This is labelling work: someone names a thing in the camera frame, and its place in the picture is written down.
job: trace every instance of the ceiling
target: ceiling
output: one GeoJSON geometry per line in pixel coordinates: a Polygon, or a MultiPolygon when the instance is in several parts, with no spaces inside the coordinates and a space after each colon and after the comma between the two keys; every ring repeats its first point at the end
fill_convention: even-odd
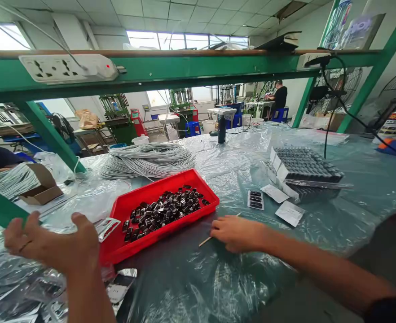
{"type": "MultiPolygon", "coordinates": [[[[53,23],[52,12],[73,13],[92,25],[128,30],[267,36],[331,0],[307,4],[280,24],[273,17],[291,0],[3,0],[35,23],[53,23]]],[[[12,22],[0,9],[0,22],[12,22]]]]}

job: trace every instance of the red plastic tray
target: red plastic tray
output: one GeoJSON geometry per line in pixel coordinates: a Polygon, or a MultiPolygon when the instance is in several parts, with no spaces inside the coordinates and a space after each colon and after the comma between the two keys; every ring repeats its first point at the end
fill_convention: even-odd
{"type": "MultiPolygon", "coordinates": [[[[157,182],[138,188],[132,192],[119,196],[113,204],[110,217],[122,221],[115,230],[101,244],[100,261],[101,263],[119,263],[122,260],[140,252],[142,249],[158,242],[159,240],[171,235],[180,228],[187,226],[199,218],[216,210],[219,198],[208,187],[207,183],[201,178],[195,169],[161,179],[157,182]],[[165,191],[177,192],[179,187],[190,185],[204,195],[204,199],[209,201],[209,205],[204,205],[200,201],[201,209],[184,216],[166,226],[134,241],[125,244],[125,234],[122,233],[122,225],[125,220],[129,220],[132,210],[136,209],[141,202],[152,203],[157,201],[165,191]]],[[[138,224],[129,223],[129,227],[138,228],[138,224]]]]}

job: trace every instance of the white bucket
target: white bucket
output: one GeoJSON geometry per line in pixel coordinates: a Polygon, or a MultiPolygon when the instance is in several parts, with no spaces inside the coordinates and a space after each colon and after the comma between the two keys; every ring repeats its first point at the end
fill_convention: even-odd
{"type": "Polygon", "coordinates": [[[244,115],[242,115],[242,125],[243,126],[248,126],[249,125],[249,122],[250,122],[250,120],[251,120],[251,114],[244,114],[244,115]]]}
{"type": "Polygon", "coordinates": [[[132,142],[134,144],[148,144],[149,138],[147,136],[136,137],[136,138],[132,139],[132,142]]]}
{"type": "Polygon", "coordinates": [[[252,125],[253,126],[260,126],[264,122],[262,118],[252,118],[252,125]]]}
{"type": "Polygon", "coordinates": [[[210,133],[211,131],[216,130],[216,120],[204,120],[202,122],[202,132],[210,133]]]}

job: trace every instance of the electrical outlet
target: electrical outlet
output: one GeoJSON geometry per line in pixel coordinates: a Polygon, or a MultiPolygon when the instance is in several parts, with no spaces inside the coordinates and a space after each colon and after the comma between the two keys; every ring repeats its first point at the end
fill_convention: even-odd
{"type": "Polygon", "coordinates": [[[302,69],[309,69],[309,68],[317,68],[319,65],[312,65],[310,67],[305,67],[306,63],[311,61],[312,59],[318,58],[318,57],[324,57],[324,56],[331,56],[330,53],[307,53],[303,54],[298,58],[298,63],[297,63],[297,69],[302,70],[302,69]]]}
{"type": "Polygon", "coordinates": [[[63,84],[112,81],[119,72],[114,63],[100,54],[21,55],[18,57],[30,76],[39,83],[63,84]]]}

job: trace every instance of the red machine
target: red machine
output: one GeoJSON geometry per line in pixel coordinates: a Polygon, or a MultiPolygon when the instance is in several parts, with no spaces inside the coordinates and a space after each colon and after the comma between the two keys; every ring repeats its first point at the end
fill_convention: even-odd
{"type": "Polygon", "coordinates": [[[147,130],[144,128],[144,124],[138,109],[131,109],[131,120],[134,123],[135,131],[138,137],[147,135],[147,130]]]}
{"type": "Polygon", "coordinates": [[[192,110],[192,121],[198,122],[198,109],[195,105],[193,105],[194,109],[192,110]]]}

